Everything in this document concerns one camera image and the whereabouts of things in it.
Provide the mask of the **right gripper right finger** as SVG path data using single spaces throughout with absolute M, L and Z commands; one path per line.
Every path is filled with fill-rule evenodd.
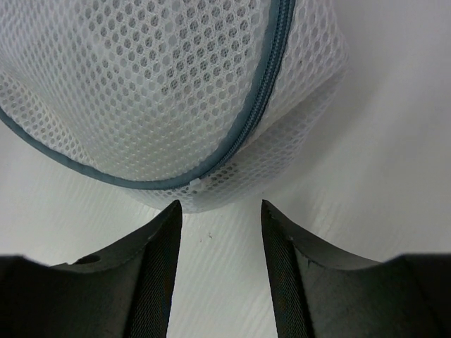
M 261 233 L 279 337 L 449 337 L 450 255 L 379 263 L 338 248 L 269 201 Z

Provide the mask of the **white mesh bag blue zipper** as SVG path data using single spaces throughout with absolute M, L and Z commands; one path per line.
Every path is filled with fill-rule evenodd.
M 155 208 L 264 189 L 346 65 L 332 1 L 1 2 L 1 121 Z

